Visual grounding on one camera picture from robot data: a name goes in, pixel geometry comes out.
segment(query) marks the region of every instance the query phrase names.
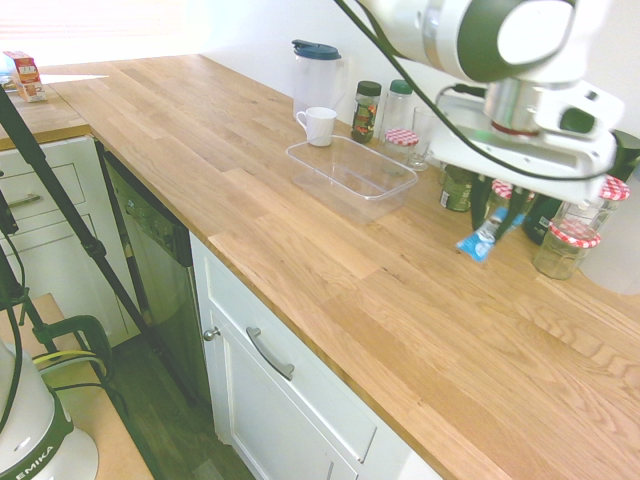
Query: jar lid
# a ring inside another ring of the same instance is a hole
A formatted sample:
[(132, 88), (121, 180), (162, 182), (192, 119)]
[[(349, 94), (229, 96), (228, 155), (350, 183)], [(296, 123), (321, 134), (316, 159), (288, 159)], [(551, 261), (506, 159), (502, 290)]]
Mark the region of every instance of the jar lid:
[(338, 49), (331, 45), (323, 45), (322, 43), (311, 43), (304, 40), (294, 40), (293, 53), (304, 58), (312, 58), (314, 60), (338, 60), (342, 58)]
[(382, 85), (369, 80), (358, 82), (358, 93), (367, 97), (379, 97), (382, 93)]
[(400, 93), (402, 95), (411, 95), (413, 93), (413, 88), (411, 88), (409, 84), (402, 79), (393, 80), (389, 90), (393, 93)]
[(600, 243), (600, 235), (580, 221), (563, 220), (560, 228), (551, 223), (549, 231), (564, 243), (578, 248), (593, 248)]
[(404, 128), (392, 128), (391, 130), (387, 130), (384, 138), (394, 145), (401, 145), (403, 147), (411, 147), (420, 141), (418, 135), (411, 130), (405, 130)]
[[(513, 190), (513, 186), (510, 183), (503, 182), (502, 180), (494, 180), (493, 182), (491, 182), (491, 188), (499, 197), (506, 198), (507, 200), (511, 198), (511, 191)], [(533, 200), (533, 197), (535, 196), (535, 192), (529, 192), (528, 201)]]
[(631, 190), (622, 180), (607, 175), (607, 179), (600, 191), (600, 198), (605, 200), (626, 200), (631, 195)]

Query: wooden floor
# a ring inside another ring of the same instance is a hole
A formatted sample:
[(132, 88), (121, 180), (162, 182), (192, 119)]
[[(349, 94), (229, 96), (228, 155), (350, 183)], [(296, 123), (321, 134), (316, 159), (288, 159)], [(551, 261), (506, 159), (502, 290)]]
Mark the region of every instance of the wooden floor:
[(125, 398), (127, 428), (156, 480), (253, 480), (218, 441), (210, 407), (189, 407), (140, 337), (114, 348), (111, 385)]

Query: pitcher lid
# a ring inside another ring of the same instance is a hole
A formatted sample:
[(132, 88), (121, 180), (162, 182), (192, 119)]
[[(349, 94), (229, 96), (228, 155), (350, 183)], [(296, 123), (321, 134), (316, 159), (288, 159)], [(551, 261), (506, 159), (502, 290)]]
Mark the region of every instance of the pitcher lid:
[(294, 40), (291, 43), (293, 43), (293, 53), (300, 57), (314, 60), (338, 60), (342, 58), (338, 49), (331, 45), (311, 43), (305, 40)]

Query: cereal box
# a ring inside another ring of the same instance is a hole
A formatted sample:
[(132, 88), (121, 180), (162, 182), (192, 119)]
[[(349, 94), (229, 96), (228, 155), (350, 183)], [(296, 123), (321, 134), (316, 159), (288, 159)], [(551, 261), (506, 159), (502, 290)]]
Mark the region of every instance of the cereal box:
[(11, 78), (18, 93), (27, 102), (39, 102), (47, 99), (38, 67), (32, 57), (23, 52), (4, 52)]

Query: green jar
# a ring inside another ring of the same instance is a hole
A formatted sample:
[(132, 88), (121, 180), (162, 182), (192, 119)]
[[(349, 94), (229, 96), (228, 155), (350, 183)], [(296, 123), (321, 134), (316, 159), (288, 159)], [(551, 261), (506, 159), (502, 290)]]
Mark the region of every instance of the green jar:
[(455, 165), (447, 165), (444, 171), (440, 205), (454, 212), (468, 212), (471, 209), (473, 173)]
[(367, 143), (373, 138), (381, 92), (382, 86), (379, 83), (366, 80), (358, 83), (356, 108), (351, 124), (351, 138), (358, 143)]

